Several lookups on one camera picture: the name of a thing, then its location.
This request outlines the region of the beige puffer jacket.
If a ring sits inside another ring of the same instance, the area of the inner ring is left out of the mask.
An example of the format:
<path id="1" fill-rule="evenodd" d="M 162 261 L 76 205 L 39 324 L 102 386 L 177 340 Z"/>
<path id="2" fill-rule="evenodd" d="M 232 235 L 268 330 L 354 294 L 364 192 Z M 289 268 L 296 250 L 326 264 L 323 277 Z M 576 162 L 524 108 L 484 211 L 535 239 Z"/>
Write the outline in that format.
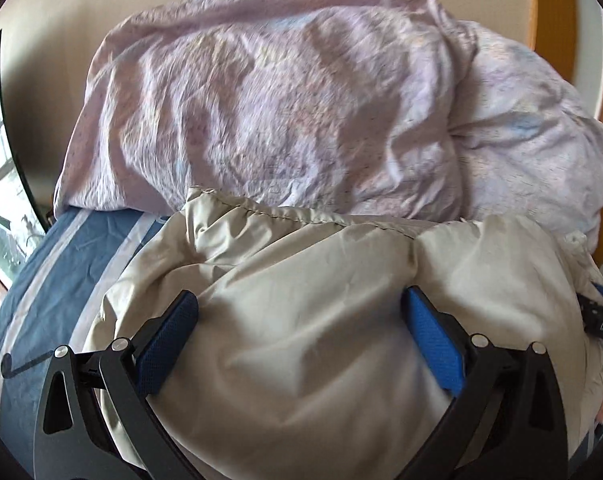
<path id="1" fill-rule="evenodd" d="M 106 292 L 84 348 L 189 290 L 199 323 L 150 405 L 206 477 L 391 479 L 450 402 L 402 322 L 406 288 L 494 344 L 544 344 L 575 450 L 603 401 L 603 341 L 578 300 L 602 284 L 582 234 L 522 216 L 346 217 L 193 188 Z"/>

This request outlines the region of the blue striped bed sheet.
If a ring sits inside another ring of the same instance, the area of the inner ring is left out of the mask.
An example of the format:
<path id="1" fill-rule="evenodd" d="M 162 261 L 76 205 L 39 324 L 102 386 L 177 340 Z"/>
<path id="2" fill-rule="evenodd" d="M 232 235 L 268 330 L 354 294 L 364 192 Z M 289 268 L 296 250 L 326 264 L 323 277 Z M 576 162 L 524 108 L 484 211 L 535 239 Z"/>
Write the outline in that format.
<path id="1" fill-rule="evenodd" d="M 47 232 L 0 309 L 0 437 L 25 471 L 54 350 L 79 352 L 100 304 L 166 220 L 126 209 L 70 208 Z"/>

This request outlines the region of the lilac floral duvet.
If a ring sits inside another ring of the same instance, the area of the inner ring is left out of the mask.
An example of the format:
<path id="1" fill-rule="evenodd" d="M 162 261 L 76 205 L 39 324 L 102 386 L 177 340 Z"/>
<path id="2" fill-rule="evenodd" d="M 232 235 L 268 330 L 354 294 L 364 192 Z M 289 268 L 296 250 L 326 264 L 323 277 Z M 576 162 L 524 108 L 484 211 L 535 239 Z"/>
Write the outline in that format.
<path id="1" fill-rule="evenodd" d="M 438 0 L 185 0 L 97 48 L 54 209 L 167 216 L 193 186 L 599 238 L 603 125 L 523 44 Z"/>

